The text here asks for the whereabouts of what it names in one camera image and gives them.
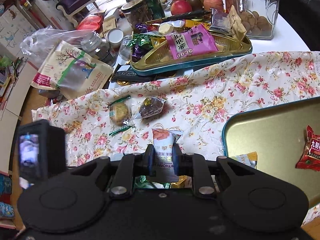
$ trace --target red snack packet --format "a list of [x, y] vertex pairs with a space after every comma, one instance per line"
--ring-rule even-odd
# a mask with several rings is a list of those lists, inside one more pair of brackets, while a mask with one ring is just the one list
[[307, 126], [306, 146], [296, 168], [320, 171], [320, 135], [314, 134], [310, 126]]

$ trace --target snack box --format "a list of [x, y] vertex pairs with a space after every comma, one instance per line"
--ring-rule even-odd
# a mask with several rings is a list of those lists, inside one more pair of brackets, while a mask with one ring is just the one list
[[211, 33], [211, 35], [215, 39], [218, 52], [174, 60], [168, 42], [164, 41], [138, 62], [133, 62], [131, 57], [131, 67], [138, 75], [148, 76], [189, 67], [206, 67], [252, 52], [252, 44], [247, 37], [239, 41], [223, 34]]

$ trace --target plastic jar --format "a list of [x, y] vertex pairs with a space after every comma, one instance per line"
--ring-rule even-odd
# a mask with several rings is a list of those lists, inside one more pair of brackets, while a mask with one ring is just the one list
[[132, 27], [153, 20], [145, 0], [132, 0], [122, 6], [121, 11]]
[[278, 17], [279, 0], [233, 0], [251, 39], [271, 40]]
[[110, 48], [109, 42], [106, 39], [102, 39], [97, 32], [85, 36], [81, 41], [81, 48], [91, 57], [110, 66], [116, 63], [117, 53]]

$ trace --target apple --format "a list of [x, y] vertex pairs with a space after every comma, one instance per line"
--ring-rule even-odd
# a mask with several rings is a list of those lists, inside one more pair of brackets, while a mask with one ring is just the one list
[[172, 15], [192, 12], [192, 7], [186, 1], [178, 0], [171, 5], [170, 12]]
[[204, 0], [204, 9], [210, 11], [210, 8], [215, 8], [223, 12], [223, 1], [222, 0]]

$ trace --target glass jar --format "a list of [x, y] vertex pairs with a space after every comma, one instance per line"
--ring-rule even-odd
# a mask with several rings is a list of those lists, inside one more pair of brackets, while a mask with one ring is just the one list
[[91, 57], [110, 66], [116, 63], [117, 53], [110, 48], [109, 42], [106, 39], [102, 39], [97, 32], [86, 35], [80, 44], [82, 50]]
[[279, 0], [232, 0], [251, 39], [271, 40], [278, 17]]

